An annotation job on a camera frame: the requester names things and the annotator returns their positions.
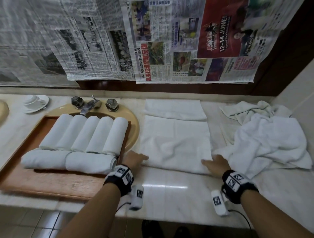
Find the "black wrist strap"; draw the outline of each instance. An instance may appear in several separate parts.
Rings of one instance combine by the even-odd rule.
[[[224,184],[221,187],[221,191],[226,197],[235,204],[241,203],[241,195],[245,190],[258,191],[254,183],[250,181],[244,174],[235,172],[234,170],[228,170],[222,176]]]
[[[106,176],[104,185],[106,183],[115,184],[119,188],[121,196],[124,196],[131,191],[133,181],[134,177],[130,168],[126,165],[118,165]]]

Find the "beige sink basin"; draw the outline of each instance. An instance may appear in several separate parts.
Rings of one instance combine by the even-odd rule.
[[[62,114],[70,114],[74,116],[80,114],[80,111],[81,110],[76,109],[72,104],[69,103],[48,112],[46,115],[61,116]],[[124,105],[119,104],[119,109],[117,111],[110,112],[106,108],[105,102],[102,101],[102,105],[99,109],[92,109],[86,114],[86,117],[90,116],[98,116],[99,118],[109,116],[112,119],[115,119],[116,117],[124,117],[131,122],[131,129],[125,146],[125,151],[128,151],[136,143],[139,135],[139,123],[136,116]]]

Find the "black cable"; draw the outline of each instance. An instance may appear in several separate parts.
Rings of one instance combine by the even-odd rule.
[[[125,204],[131,204],[131,203],[124,203],[124,204],[122,204],[121,206],[119,206],[119,208],[117,209],[117,211],[118,211],[122,206],[124,206]]]
[[[243,215],[241,212],[239,212],[239,211],[237,211],[237,210],[233,210],[233,209],[230,209],[230,210],[228,210],[229,212],[237,212],[237,213],[239,213],[241,216],[243,216],[244,217],[244,219],[246,220],[246,222],[248,223],[248,225],[249,225],[249,227],[250,227],[250,230],[252,230],[252,228],[251,228],[251,226],[250,226],[250,223],[249,223],[249,221],[247,220],[247,218],[245,217],[245,215]]]

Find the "hand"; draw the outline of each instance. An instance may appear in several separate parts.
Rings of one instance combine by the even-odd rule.
[[[128,166],[133,173],[137,169],[137,167],[139,167],[143,160],[148,160],[148,156],[138,154],[130,150],[127,154],[124,155],[122,163]]]
[[[202,164],[205,165],[211,174],[215,177],[222,178],[224,173],[227,170],[230,170],[230,165],[226,159],[224,159],[221,155],[213,155],[213,161],[211,160],[202,160]]]

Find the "newspaper page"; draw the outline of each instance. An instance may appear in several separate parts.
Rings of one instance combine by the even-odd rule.
[[[26,1],[0,0],[0,16],[0,86],[78,87],[67,80]]]
[[[248,83],[303,0],[120,0],[137,83]]]
[[[28,1],[68,80],[135,80],[118,0]]]

